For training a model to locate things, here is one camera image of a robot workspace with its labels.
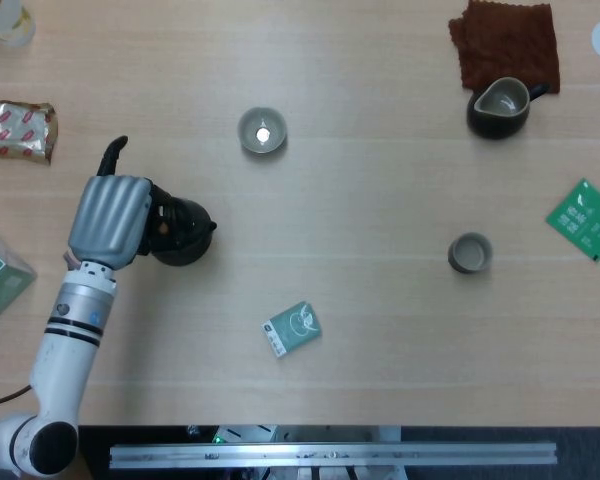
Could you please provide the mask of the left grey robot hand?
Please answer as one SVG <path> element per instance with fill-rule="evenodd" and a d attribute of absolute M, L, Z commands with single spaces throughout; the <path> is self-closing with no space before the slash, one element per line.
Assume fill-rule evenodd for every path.
<path fill-rule="evenodd" d="M 68 239 L 73 270 L 94 262 L 117 271 L 157 250 L 160 214 L 174 197 L 146 177 L 116 173 L 127 143 L 126 135 L 115 138 L 86 183 Z"/>

